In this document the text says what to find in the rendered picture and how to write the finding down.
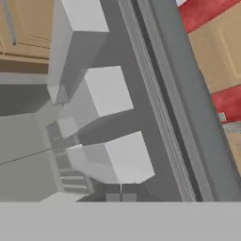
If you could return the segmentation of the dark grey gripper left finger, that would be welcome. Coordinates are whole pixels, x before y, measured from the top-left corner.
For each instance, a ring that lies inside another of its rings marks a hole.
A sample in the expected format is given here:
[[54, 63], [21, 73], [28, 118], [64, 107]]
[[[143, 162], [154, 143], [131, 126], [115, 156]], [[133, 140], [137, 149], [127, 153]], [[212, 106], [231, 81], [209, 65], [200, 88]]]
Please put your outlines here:
[[81, 199], [81, 201], [120, 201], [121, 186], [111, 184], [99, 184], [93, 194]]

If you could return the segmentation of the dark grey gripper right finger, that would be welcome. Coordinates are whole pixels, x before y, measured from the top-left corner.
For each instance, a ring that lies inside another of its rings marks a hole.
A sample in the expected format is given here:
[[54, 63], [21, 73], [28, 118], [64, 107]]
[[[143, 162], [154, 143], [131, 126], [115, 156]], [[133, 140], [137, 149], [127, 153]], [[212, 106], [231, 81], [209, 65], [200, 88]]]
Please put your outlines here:
[[124, 184], [121, 186], [122, 201], [151, 201], [152, 195], [144, 184]]

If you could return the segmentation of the grey fridge body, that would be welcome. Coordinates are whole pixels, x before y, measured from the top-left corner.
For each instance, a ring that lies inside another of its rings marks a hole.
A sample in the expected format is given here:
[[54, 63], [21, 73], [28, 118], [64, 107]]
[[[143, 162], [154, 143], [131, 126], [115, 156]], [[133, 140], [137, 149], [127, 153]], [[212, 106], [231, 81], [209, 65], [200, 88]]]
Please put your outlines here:
[[0, 201], [76, 201], [91, 181], [72, 169], [56, 119], [62, 108], [46, 88], [47, 76], [0, 72]]

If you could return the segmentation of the large white fridge door bin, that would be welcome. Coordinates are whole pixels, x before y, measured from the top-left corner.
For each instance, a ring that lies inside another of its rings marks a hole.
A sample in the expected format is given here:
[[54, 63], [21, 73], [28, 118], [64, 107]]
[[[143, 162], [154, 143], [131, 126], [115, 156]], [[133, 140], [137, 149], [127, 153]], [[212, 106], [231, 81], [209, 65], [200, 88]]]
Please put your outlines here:
[[109, 37], [100, 0], [55, 0], [47, 89], [67, 103]]

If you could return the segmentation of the beige cupboard door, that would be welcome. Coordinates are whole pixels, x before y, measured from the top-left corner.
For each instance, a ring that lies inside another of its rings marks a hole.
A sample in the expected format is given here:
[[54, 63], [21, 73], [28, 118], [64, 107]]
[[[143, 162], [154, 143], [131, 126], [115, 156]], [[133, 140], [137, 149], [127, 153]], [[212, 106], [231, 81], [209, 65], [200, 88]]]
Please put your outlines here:
[[230, 148], [232, 166], [241, 176], [241, 134], [226, 132], [226, 138]]
[[55, 0], [7, 0], [17, 38], [12, 45], [0, 2], [0, 72], [48, 73]]
[[188, 37], [211, 93], [241, 85], [241, 1]]

